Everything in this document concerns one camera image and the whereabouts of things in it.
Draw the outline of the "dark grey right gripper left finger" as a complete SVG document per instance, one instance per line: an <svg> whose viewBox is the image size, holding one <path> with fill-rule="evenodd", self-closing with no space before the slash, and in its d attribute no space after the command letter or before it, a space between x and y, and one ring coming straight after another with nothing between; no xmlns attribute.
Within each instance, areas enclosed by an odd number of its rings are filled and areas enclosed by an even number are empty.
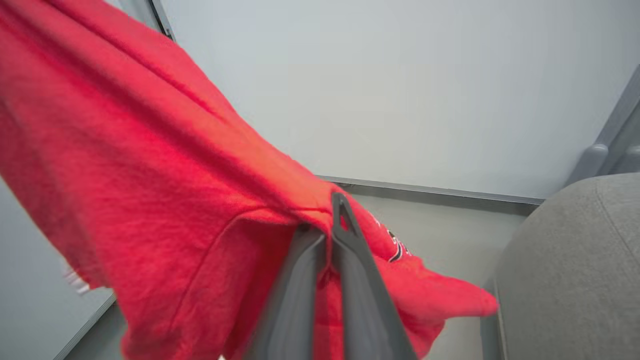
<svg viewBox="0 0 640 360"><path fill-rule="evenodd" d="M245 360L311 360L319 273L326 235L309 224L292 236L278 278L243 355Z"/></svg>

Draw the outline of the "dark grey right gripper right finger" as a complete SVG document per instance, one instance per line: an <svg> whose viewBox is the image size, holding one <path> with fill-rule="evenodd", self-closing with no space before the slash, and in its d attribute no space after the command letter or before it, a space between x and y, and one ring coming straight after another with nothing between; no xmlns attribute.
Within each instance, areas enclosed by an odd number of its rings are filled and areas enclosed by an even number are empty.
<svg viewBox="0 0 640 360"><path fill-rule="evenodd" d="M347 196L331 195L332 265L342 292L346 360L416 360L396 306Z"/></svg>

